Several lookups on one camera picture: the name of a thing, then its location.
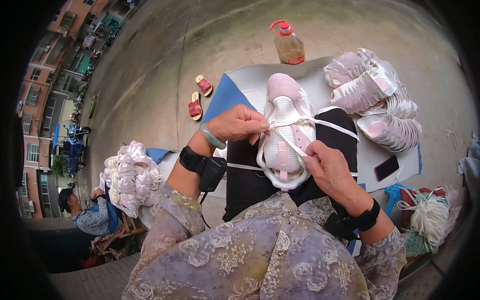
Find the lap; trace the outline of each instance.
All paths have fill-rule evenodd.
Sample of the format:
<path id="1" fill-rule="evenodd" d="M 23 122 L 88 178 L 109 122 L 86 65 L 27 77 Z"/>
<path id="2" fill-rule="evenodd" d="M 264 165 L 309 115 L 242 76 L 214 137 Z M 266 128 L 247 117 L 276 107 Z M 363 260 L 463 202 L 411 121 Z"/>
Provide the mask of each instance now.
<path id="1" fill-rule="evenodd" d="M 342 109 L 332 109 L 315 116 L 315 118 L 357 133 L 352 118 Z M 357 172 L 357 141 L 353 137 L 333 128 L 316 124 L 316 138 L 328 147 L 340 150 L 347 160 L 350 172 Z M 249 144 L 248 140 L 230 141 L 227 162 L 259 168 L 256 163 L 258 144 L 258 141 L 253 146 Z M 272 185 L 262 171 L 228 167 L 227 206 L 223 220 L 230 221 L 244 209 L 267 199 L 279 190 Z M 289 194 L 297 206 L 308 200 L 327 196 L 318 188 L 311 176 L 300 187 L 289 191 Z"/>

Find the black phone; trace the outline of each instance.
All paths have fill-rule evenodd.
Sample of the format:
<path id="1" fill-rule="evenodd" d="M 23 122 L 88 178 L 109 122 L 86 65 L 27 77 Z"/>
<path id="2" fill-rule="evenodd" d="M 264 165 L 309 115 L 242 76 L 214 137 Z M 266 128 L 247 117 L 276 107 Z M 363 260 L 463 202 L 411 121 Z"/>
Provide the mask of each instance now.
<path id="1" fill-rule="evenodd" d="M 377 180 L 382 181 L 387 178 L 390 174 L 397 171 L 399 168 L 398 160 L 396 156 L 392 156 L 383 163 L 375 167 L 375 174 L 377 175 Z"/>

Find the black cable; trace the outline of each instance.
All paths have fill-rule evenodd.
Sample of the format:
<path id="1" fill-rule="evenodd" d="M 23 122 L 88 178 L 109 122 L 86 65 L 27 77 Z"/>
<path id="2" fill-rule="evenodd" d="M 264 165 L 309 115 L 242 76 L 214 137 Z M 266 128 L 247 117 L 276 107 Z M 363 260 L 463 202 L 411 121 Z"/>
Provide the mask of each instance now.
<path id="1" fill-rule="evenodd" d="M 206 192 L 204 194 L 204 196 L 202 197 L 202 199 L 200 200 L 200 206 L 202 206 L 202 203 L 204 202 L 205 200 L 205 197 L 207 196 L 208 192 Z M 207 221 L 205 221 L 205 218 L 204 218 L 204 208 L 202 207 L 202 220 L 204 221 L 205 225 L 207 225 L 208 228 L 211 228 L 208 224 L 207 224 Z"/>

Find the red slipper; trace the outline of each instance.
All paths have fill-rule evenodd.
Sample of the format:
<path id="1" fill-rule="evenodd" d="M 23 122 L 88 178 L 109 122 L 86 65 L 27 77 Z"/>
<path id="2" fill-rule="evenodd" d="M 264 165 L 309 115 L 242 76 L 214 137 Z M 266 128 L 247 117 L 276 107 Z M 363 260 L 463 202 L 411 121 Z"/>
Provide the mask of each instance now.
<path id="1" fill-rule="evenodd" d="M 208 80 L 206 80 L 205 77 L 198 75 L 195 81 L 197 82 L 197 85 L 199 86 L 205 97 L 207 97 L 212 92 L 213 85 Z"/>
<path id="2" fill-rule="evenodd" d="M 200 94 L 198 92 L 192 94 L 192 101 L 188 104 L 188 110 L 190 112 L 190 117 L 192 117 L 194 121 L 198 121 L 202 117 Z"/>

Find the apartment building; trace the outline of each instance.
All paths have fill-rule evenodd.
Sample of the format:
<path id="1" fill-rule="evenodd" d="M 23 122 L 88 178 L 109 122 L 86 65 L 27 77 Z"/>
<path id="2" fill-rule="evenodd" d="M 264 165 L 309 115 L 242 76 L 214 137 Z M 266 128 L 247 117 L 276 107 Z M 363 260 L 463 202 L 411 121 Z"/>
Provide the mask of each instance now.
<path id="1" fill-rule="evenodd" d="M 91 22 L 117 0 L 67 0 L 46 29 L 29 62 L 20 88 L 17 113 L 24 132 L 24 172 L 18 190 L 19 210 L 24 217 L 62 217 L 58 189 L 65 187 L 51 172 L 52 147 L 57 124 L 69 120 L 81 74 L 70 66 L 79 41 L 88 34 Z M 65 59 L 69 63 L 65 68 Z"/>

